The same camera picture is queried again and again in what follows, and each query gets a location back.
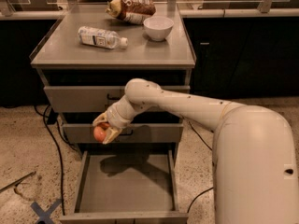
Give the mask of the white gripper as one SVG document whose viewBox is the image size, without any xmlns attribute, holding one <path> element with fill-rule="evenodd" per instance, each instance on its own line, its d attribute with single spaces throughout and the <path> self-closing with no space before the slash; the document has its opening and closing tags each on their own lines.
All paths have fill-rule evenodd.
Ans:
<svg viewBox="0 0 299 224">
<path fill-rule="evenodd" d="M 140 111 L 140 105 L 136 105 L 129 101 L 126 95 L 113 105 L 111 105 L 107 112 L 100 114 L 93 121 L 93 127 L 100 126 L 105 129 L 105 138 L 103 144 L 109 144 L 115 140 L 122 132 L 122 129 L 126 128 L 138 115 Z"/>
</svg>

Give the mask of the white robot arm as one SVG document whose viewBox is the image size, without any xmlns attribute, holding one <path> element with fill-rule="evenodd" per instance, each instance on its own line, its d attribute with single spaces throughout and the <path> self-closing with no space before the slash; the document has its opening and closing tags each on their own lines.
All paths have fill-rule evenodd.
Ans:
<svg viewBox="0 0 299 224">
<path fill-rule="evenodd" d="M 214 133 L 215 224 L 299 224 L 298 169 L 292 128 L 279 113 L 257 105 L 166 91 L 141 78 L 99 115 L 99 141 L 112 142 L 134 117 L 159 107 Z"/>
</svg>

